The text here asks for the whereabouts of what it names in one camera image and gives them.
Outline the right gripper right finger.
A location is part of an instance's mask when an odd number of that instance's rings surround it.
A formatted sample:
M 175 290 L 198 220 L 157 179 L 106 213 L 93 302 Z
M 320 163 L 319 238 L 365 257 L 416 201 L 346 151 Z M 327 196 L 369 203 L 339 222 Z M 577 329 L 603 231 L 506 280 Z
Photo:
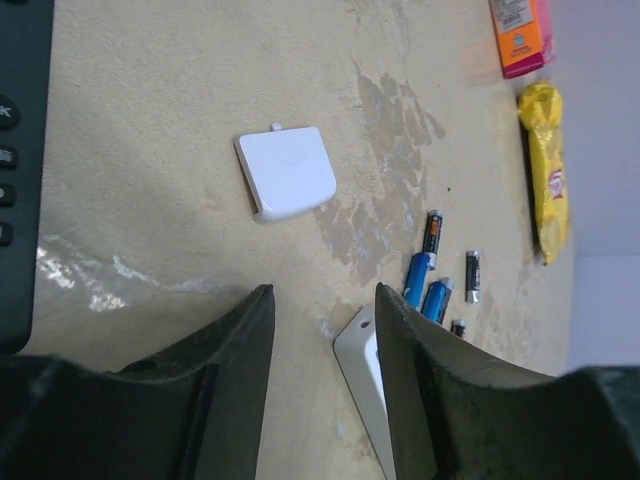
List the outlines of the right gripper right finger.
M 379 285 L 375 323 L 400 479 L 635 479 L 639 371 L 560 377 L 501 360 Z

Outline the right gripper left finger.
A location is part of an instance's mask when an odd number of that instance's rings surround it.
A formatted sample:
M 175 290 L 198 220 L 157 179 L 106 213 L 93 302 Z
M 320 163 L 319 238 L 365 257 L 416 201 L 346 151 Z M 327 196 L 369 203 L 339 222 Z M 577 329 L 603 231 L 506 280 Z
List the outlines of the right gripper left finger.
M 275 332 L 261 285 L 231 311 L 118 372 L 1 359 L 5 479 L 251 479 Z

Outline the white battery cover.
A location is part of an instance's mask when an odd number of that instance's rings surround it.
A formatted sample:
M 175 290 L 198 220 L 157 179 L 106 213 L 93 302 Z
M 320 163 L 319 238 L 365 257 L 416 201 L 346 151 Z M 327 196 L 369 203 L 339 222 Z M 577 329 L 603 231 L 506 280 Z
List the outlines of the white battery cover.
M 257 223 L 275 223 L 330 201 L 337 180 L 315 126 L 243 134 L 234 140 L 257 212 Z

